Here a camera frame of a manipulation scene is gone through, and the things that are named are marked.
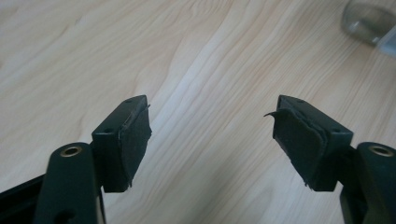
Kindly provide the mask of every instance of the transparent cup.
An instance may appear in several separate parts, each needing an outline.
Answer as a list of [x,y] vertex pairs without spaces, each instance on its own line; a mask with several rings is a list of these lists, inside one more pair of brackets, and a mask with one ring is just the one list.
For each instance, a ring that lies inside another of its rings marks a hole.
[[367,44],[393,43],[390,47],[396,49],[395,12],[396,0],[350,0],[343,13],[342,27],[347,34]]

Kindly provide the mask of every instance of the wooden surface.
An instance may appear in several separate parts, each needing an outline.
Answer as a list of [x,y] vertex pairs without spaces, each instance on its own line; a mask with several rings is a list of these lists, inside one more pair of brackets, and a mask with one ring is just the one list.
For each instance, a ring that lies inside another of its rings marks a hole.
[[146,94],[153,135],[108,223],[343,223],[272,139],[279,94],[396,147],[396,60],[344,35],[346,0],[5,0],[0,190]]

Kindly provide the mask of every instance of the light wood tabletop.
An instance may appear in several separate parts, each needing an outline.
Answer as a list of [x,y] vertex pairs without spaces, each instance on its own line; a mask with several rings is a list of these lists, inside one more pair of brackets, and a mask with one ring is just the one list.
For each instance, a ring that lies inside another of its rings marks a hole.
[[0,2],[0,191],[146,94],[152,136],[108,223],[343,223],[272,138],[279,94],[396,147],[396,59],[345,35],[347,0]]

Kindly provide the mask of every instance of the wooden table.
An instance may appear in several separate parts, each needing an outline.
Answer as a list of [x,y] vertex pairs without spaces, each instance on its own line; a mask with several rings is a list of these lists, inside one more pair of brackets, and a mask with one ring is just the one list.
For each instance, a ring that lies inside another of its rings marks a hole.
[[340,29],[346,0],[0,3],[0,190],[146,94],[153,135],[108,223],[342,223],[272,139],[279,94],[396,147],[396,60]]

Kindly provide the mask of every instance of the wood grain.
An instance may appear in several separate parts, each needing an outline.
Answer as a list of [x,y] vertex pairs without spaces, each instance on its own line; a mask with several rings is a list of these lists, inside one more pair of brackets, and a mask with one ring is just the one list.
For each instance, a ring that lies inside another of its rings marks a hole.
[[108,223],[342,223],[272,139],[279,94],[396,147],[396,61],[340,29],[346,0],[0,3],[0,190],[146,94],[153,135]]

